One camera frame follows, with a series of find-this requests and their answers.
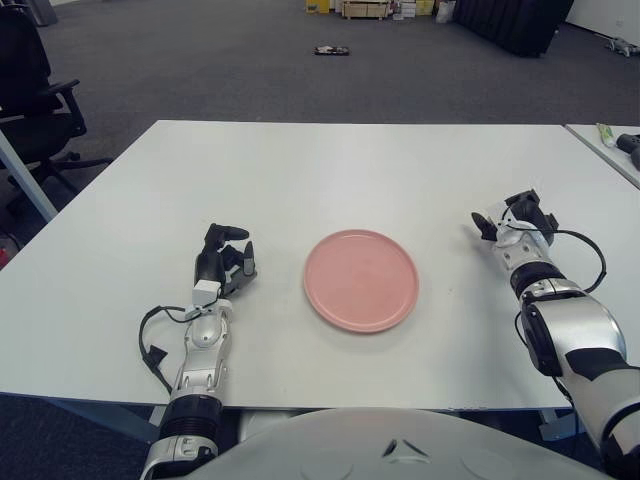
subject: office chair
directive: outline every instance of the office chair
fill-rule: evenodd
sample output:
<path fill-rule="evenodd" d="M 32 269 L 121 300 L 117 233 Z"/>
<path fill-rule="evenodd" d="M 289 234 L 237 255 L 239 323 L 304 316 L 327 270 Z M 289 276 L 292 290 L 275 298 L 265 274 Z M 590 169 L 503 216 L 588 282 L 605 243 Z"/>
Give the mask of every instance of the office chair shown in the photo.
<path fill-rule="evenodd" d="M 80 155 L 73 152 L 57 160 L 51 159 L 71 138 L 87 131 L 72 92 L 80 82 L 72 80 L 49 84 L 51 67 L 40 36 L 20 6 L 0 7 L 0 39 L 0 130 L 25 164 L 39 162 L 31 169 L 39 184 L 55 177 L 73 194 L 79 193 L 60 173 L 62 170 L 113 161 L 111 158 L 80 161 Z M 58 112 L 63 108 L 58 95 L 64 99 L 68 113 Z M 9 177 L 9 182 L 18 187 L 12 177 Z M 21 193 L 7 205 L 7 209 L 15 211 L 25 198 Z"/>

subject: pink plate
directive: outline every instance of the pink plate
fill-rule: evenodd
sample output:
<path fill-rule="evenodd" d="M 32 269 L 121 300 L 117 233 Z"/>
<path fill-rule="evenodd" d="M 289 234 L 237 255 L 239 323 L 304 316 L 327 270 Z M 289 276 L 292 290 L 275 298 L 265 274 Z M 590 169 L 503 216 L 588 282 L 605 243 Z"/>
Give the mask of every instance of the pink plate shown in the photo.
<path fill-rule="evenodd" d="M 329 235 L 312 250 L 304 289 L 313 308 L 352 332 L 400 323 L 418 299 L 418 272 L 400 245 L 368 230 Z"/>

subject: white table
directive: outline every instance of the white table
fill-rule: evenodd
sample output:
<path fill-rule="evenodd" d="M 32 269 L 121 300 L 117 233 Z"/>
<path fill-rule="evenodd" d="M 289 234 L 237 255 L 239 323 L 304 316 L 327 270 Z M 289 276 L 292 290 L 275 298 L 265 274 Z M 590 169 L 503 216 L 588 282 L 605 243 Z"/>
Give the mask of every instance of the white table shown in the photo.
<path fill-rule="evenodd" d="M 567 129 L 580 139 L 591 150 L 597 153 L 605 162 L 615 168 L 620 175 L 629 180 L 636 188 L 640 189 L 640 171 L 638 171 L 629 158 L 629 154 L 616 147 L 607 147 L 600 139 L 600 132 L 595 125 L 567 125 Z M 640 127 L 612 126 L 613 136 L 617 139 L 623 133 L 631 135 L 640 134 Z"/>
<path fill-rule="evenodd" d="M 605 252 L 596 297 L 637 364 L 638 192 L 564 128 L 159 121 L 0 274 L 0 391 L 166 403 L 140 360 L 139 321 L 189 302 L 215 221 L 251 232 L 259 270 L 233 299 L 227 405 L 564 406 L 520 344 L 516 299 L 470 218 L 531 187 Z M 309 251 L 347 228 L 389 235 L 419 271 L 414 312 L 384 333 L 330 326 L 303 292 Z M 584 286 L 599 267 L 571 238 L 552 257 Z M 164 319 L 147 329 L 170 351 L 170 381 L 183 332 Z"/>

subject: gray carpet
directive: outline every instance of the gray carpet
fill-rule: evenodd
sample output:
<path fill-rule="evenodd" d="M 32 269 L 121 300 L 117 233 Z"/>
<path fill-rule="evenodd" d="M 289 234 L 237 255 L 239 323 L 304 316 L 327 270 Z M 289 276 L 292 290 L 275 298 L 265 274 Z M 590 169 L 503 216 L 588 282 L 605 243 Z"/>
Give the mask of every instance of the gray carpet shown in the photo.
<path fill-rule="evenodd" d="M 362 123 L 640 123 L 638 59 L 563 25 L 541 59 L 513 56 L 432 18 L 307 15 L 302 0 L 82 0 L 40 30 L 52 81 L 79 78 L 89 133 L 69 147 L 117 156 L 157 119 Z M 352 56 L 315 57 L 316 45 Z M 79 187 L 100 168 L 66 172 Z M 0 203 L 14 193 L 0 176 Z M 62 208 L 71 195 L 45 190 Z M 26 203 L 0 223 L 28 241 L 43 226 Z M 531 441 L 532 412 L 468 413 Z M 137 478 L 146 447 L 37 399 L 0 396 L 7 478 Z M 563 453 L 572 440 L 548 444 Z M 581 436 L 578 458 L 596 464 Z"/>

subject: cable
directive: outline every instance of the cable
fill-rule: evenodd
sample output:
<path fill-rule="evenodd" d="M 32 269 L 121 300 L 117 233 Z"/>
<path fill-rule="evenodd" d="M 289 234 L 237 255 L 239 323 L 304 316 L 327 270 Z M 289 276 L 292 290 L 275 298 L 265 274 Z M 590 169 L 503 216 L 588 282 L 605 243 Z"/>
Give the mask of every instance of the cable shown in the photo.
<path fill-rule="evenodd" d="M 516 333 L 518 334 L 518 337 L 520 338 L 520 341 L 526 347 L 527 346 L 527 342 L 524 341 L 524 337 L 522 336 L 522 334 L 520 333 L 520 329 L 518 328 L 518 319 L 520 318 L 521 314 L 522 314 L 522 312 L 516 313 L 516 318 L 513 319 L 513 326 L 516 329 Z"/>
<path fill-rule="evenodd" d="M 216 294 L 216 298 L 213 302 L 203 305 L 197 315 L 188 319 L 183 318 L 182 320 L 179 320 L 173 315 L 171 315 L 172 311 L 175 311 L 175 312 L 185 311 L 185 309 L 182 307 L 174 307 L 172 305 L 166 305 L 166 306 L 158 305 L 157 307 L 154 307 L 151 310 L 149 310 L 144 315 L 144 317 L 142 317 L 142 321 L 140 322 L 140 329 L 138 331 L 138 348 L 140 350 L 140 355 L 142 356 L 142 361 L 149 368 L 149 371 L 151 371 L 151 373 L 153 373 L 153 375 L 160 381 L 160 383 L 162 383 L 162 386 L 167 390 L 167 392 L 169 392 L 169 395 L 171 395 L 171 391 L 173 389 L 169 384 L 169 382 L 167 382 L 167 379 L 164 378 L 164 375 L 162 375 L 162 372 L 158 367 L 158 365 L 160 364 L 162 359 L 167 355 L 167 353 L 164 352 L 163 350 L 160 350 L 157 347 L 154 347 L 153 345 L 151 345 L 151 347 L 149 348 L 149 351 L 147 351 L 144 348 L 142 335 L 144 333 L 144 328 L 146 327 L 147 322 L 151 320 L 153 317 L 155 317 L 158 313 L 164 312 L 171 319 L 171 321 L 175 323 L 190 323 L 194 321 L 196 318 L 202 316 L 202 310 L 207 309 L 210 306 L 212 306 L 214 303 L 216 303 L 218 301 L 218 298 L 220 298 L 221 293 L 222 293 L 222 290 L 219 289 L 218 293 Z"/>
<path fill-rule="evenodd" d="M 509 224 L 505 224 L 505 225 L 511 228 L 512 230 L 519 230 L 521 232 L 540 232 L 542 234 L 561 233 L 565 235 L 570 235 L 572 237 L 577 238 L 578 240 L 582 240 L 584 243 L 589 245 L 596 252 L 596 254 L 598 255 L 598 258 L 600 259 L 600 273 L 598 274 L 595 282 L 593 282 L 593 284 L 589 288 L 584 289 L 585 293 L 591 293 L 596 288 L 598 288 L 598 286 L 600 286 L 600 284 L 602 283 L 602 280 L 604 280 L 604 277 L 607 275 L 607 261 L 604 258 L 604 254 L 602 253 L 602 250 L 600 250 L 600 247 L 598 247 L 598 244 L 596 244 L 596 242 L 594 242 L 589 237 L 587 237 L 586 235 L 583 235 L 580 232 L 574 232 L 573 230 L 541 230 L 539 228 L 518 228 L 518 227 L 512 227 Z"/>
<path fill-rule="evenodd" d="M 576 451 L 578 448 L 578 432 L 579 432 L 579 428 L 580 428 L 580 422 L 578 419 L 578 411 L 576 410 L 576 406 L 573 403 L 573 398 L 571 398 L 571 394 L 569 393 L 569 391 L 565 388 L 564 385 L 562 385 L 559 381 L 557 377 L 551 377 L 553 379 L 553 383 L 556 384 L 556 387 L 558 387 L 558 390 L 560 390 L 560 393 L 562 393 L 562 395 L 564 395 L 564 398 L 567 399 L 567 401 L 571 404 L 571 408 L 573 409 L 573 416 L 575 418 L 575 422 L 574 422 L 574 431 L 573 431 L 573 444 L 571 446 L 571 458 L 575 458 L 576 456 Z"/>

